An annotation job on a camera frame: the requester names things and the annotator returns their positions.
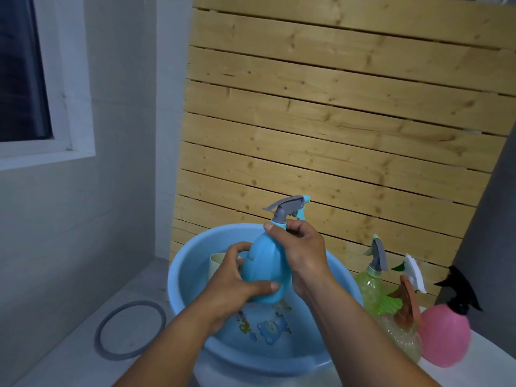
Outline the person's left hand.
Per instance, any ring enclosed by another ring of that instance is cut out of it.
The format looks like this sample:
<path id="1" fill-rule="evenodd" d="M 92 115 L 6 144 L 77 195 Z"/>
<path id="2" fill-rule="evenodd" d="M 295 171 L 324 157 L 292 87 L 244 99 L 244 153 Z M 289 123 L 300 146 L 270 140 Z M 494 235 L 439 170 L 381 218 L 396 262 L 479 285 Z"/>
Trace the person's left hand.
<path id="1" fill-rule="evenodd" d="M 251 299 L 243 292 L 242 277 L 237 271 L 237 255 L 249 251 L 250 242 L 231 245 L 221 266 L 198 296 L 202 311 L 210 327 L 210 334 L 216 333 L 233 314 L 236 314 Z"/>

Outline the person's right hand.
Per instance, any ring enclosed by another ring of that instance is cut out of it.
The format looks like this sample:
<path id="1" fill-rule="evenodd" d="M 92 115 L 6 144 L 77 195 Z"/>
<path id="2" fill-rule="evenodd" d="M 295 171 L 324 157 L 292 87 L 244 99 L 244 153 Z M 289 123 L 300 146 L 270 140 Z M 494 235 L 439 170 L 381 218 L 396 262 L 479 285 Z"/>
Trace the person's right hand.
<path id="1" fill-rule="evenodd" d="M 308 299 L 317 284 L 332 279 L 325 240 L 304 220 L 287 220 L 289 239 L 274 239 L 285 251 L 296 294 Z"/>

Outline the blue spray bottle gray head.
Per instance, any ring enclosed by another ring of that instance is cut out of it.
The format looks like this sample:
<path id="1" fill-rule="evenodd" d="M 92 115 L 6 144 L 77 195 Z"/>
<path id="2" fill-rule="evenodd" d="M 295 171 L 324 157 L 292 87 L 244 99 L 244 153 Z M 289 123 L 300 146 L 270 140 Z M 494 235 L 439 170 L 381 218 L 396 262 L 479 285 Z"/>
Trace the blue spray bottle gray head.
<path id="1" fill-rule="evenodd" d="M 272 212 L 270 221 L 273 225 L 287 228 L 287 216 L 305 220 L 304 207 L 310 202 L 309 195 L 290 196 L 274 202 L 263 210 Z M 267 233 L 261 234 L 248 251 L 242 267 L 242 279 L 246 282 L 275 281 L 280 288 L 273 294 L 253 297 L 252 301 L 263 304 L 275 304 L 282 300 L 292 281 L 292 271 L 288 265 L 284 247 Z"/>

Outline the person's right forearm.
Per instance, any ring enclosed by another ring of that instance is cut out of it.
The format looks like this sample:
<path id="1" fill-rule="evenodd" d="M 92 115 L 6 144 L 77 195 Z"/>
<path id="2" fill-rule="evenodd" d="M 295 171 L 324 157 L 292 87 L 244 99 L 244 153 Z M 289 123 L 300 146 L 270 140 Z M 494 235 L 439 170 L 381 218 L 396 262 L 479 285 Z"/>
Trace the person's right forearm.
<path id="1" fill-rule="evenodd" d="M 298 275 L 333 365 L 347 387 L 440 387 L 403 353 L 331 272 Z"/>

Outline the person's left forearm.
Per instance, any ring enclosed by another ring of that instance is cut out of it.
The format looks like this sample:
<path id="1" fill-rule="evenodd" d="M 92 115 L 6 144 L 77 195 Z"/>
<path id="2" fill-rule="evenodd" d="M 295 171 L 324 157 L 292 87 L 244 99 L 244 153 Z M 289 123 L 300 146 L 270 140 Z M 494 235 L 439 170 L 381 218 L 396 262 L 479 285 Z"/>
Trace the person's left forearm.
<path id="1" fill-rule="evenodd" d="M 203 293 L 180 312 L 113 387 L 186 387 L 206 340 L 241 307 Z"/>

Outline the beige plastic cup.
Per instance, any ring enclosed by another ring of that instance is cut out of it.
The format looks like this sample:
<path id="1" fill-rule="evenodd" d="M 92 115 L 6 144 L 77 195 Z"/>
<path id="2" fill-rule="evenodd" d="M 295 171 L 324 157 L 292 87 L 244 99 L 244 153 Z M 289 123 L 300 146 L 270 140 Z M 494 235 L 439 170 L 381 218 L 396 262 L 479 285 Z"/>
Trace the beige plastic cup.
<path id="1" fill-rule="evenodd" d="M 221 252 L 212 254 L 209 258 L 209 268 L 208 268 L 208 274 L 207 274 L 207 280 L 209 281 L 212 276 L 216 273 L 217 269 L 221 266 L 227 252 Z M 238 254 L 237 259 L 239 262 L 237 262 L 237 271 L 240 276 L 242 276 L 242 269 L 245 259 Z"/>

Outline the blue plastic basin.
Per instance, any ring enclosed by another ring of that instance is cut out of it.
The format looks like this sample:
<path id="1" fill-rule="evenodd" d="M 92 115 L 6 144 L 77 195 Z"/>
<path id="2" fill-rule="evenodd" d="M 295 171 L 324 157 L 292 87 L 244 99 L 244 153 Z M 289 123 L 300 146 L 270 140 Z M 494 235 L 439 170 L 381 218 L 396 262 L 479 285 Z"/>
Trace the blue plastic basin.
<path id="1" fill-rule="evenodd" d="M 168 296 L 174 314 L 196 299 L 209 282 L 211 256 L 223 255 L 240 241 L 255 242 L 262 224 L 236 223 L 214 227 L 186 242 L 168 275 Z M 332 365 L 313 316 L 293 289 L 292 279 L 266 303 L 251 301 L 231 316 L 204 344 L 201 358 L 217 370 L 244 376 L 293 377 Z"/>

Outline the green spray bottle gray head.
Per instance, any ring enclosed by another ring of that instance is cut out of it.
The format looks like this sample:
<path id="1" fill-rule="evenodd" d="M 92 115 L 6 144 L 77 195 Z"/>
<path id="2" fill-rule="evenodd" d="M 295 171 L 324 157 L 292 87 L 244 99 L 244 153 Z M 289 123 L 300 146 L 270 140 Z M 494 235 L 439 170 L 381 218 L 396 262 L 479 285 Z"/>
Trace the green spray bottle gray head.
<path id="1" fill-rule="evenodd" d="M 361 292 L 363 306 L 372 317 L 389 313 L 395 314 L 402 307 L 400 299 L 388 297 L 384 291 L 381 275 L 389 270 L 385 249 L 377 234 L 372 236 L 371 246 L 364 253 L 372 260 L 365 271 L 355 276 L 355 281 Z"/>

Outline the wooden slatted panel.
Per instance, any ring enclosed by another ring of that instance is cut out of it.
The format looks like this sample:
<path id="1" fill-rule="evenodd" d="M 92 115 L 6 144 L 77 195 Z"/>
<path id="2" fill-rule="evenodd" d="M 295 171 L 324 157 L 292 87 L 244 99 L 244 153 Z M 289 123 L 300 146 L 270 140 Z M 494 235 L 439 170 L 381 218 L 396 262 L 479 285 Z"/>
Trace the wooden slatted panel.
<path id="1" fill-rule="evenodd" d="M 305 194 L 348 270 L 377 234 L 430 306 L 515 121 L 516 5 L 192 0 L 170 260 Z"/>

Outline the clear spray bottle white head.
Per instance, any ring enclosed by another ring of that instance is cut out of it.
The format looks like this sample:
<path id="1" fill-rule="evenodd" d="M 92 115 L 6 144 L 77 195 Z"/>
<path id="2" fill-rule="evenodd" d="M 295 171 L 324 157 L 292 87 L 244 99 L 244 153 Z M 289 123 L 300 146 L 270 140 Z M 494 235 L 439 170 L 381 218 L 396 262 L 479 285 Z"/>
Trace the clear spray bottle white head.
<path id="1" fill-rule="evenodd" d="M 416 292 L 426 293 L 424 280 L 416 259 L 409 254 L 406 254 L 403 262 L 392 270 L 401 272 L 400 284 L 394 292 L 386 295 L 386 298 L 399 300 L 401 306 L 396 311 L 392 308 L 382 308 L 376 321 L 397 347 L 414 363 L 418 363 L 422 358 L 422 344 L 417 332 L 421 310 Z"/>

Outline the pink spray bottle black head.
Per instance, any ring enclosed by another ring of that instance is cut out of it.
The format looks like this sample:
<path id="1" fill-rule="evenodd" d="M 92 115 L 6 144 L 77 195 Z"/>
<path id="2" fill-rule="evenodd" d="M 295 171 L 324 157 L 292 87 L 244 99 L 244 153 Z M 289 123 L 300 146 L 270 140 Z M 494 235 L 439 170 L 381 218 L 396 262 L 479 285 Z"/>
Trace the pink spray bottle black head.
<path id="1" fill-rule="evenodd" d="M 468 311 L 470 306 L 482 311 L 464 274 L 455 265 L 448 270 L 447 277 L 435 285 L 453 289 L 455 296 L 422 312 L 417 329 L 422 357 L 440 368 L 451 368 L 464 359 L 472 339 Z"/>

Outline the white framed window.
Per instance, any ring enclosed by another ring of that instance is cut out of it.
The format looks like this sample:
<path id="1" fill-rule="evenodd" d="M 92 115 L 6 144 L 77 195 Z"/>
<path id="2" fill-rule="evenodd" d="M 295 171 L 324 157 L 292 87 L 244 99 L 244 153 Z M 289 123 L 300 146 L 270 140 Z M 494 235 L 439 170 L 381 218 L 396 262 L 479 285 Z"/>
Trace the white framed window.
<path id="1" fill-rule="evenodd" d="M 95 156 L 84 0 L 0 0 L 0 171 Z"/>

